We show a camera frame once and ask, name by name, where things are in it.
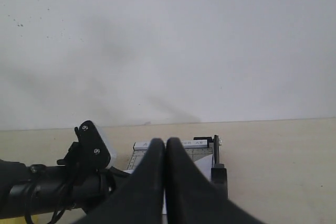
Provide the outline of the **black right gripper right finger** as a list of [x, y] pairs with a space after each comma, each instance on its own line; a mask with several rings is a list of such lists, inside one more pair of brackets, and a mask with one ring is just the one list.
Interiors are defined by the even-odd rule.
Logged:
[[262, 223], [226, 199], [192, 162], [179, 138], [166, 143], [165, 201], [168, 223]]

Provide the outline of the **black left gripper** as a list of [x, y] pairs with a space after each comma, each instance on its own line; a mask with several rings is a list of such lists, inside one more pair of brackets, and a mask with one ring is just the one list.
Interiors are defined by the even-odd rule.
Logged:
[[82, 208], [90, 211], [119, 189], [130, 174], [115, 167], [87, 171], [80, 164], [79, 142], [73, 142], [66, 156], [57, 161], [67, 172], [58, 206], [61, 210]]

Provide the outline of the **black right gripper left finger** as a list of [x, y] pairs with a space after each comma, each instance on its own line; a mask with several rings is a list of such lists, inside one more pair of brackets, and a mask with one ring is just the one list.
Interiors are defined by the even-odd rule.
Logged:
[[154, 138], [125, 184], [79, 223], [162, 223], [165, 146]]

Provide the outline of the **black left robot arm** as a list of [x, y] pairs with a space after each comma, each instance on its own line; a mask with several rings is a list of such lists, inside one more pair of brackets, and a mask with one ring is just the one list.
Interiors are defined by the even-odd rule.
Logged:
[[74, 142], [57, 166], [1, 160], [1, 218], [27, 217], [55, 210], [90, 212], [119, 189], [129, 173], [89, 167]]

